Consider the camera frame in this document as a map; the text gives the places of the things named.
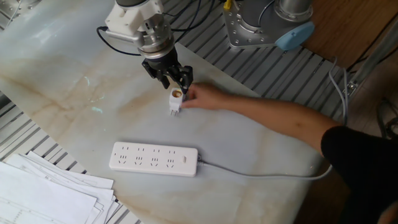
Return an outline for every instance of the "stack of papers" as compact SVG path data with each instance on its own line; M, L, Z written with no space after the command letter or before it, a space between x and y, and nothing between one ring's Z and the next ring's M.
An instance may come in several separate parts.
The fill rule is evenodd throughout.
M0 223L104 224L113 180L62 170L33 152L0 162Z

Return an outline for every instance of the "white table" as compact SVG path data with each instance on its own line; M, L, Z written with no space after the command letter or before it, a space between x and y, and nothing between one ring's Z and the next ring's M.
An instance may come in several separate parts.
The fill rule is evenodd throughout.
M170 90L146 74L142 58L117 54L97 38L112 4L40 3L33 19L0 37L0 90L89 172L114 179L118 199L145 224L292 223L308 182L249 180L206 167L195 178L109 169L116 141L196 147L208 162L250 174L312 175L321 159L306 144L228 111L170 117ZM256 96L176 48L195 80Z

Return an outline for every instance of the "power outlet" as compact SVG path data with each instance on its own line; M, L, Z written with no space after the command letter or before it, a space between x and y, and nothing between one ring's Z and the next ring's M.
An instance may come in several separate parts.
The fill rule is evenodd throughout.
M187 147L116 142L109 167L112 170L194 177L198 150Z

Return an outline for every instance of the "person's arm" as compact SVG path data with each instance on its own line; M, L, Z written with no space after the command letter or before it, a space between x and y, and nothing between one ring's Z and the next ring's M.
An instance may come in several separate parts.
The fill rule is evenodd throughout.
M325 131L341 125L296 103L230 95L206 83L193 84L188 94L190 100L184 102L182 108L234 111L273 131L297 138L320 154Z

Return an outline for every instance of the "black sleeve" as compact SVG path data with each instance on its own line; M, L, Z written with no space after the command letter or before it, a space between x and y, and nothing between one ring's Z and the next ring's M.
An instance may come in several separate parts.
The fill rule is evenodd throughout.
M398 144L338 126L324 133L321 149L351 189L340 223L377 223L398 200Z
M327 130L321 141L323 156L342 176L348 187L364 184L371 164L375 163L377 148L383 139L354 131L344 126Z

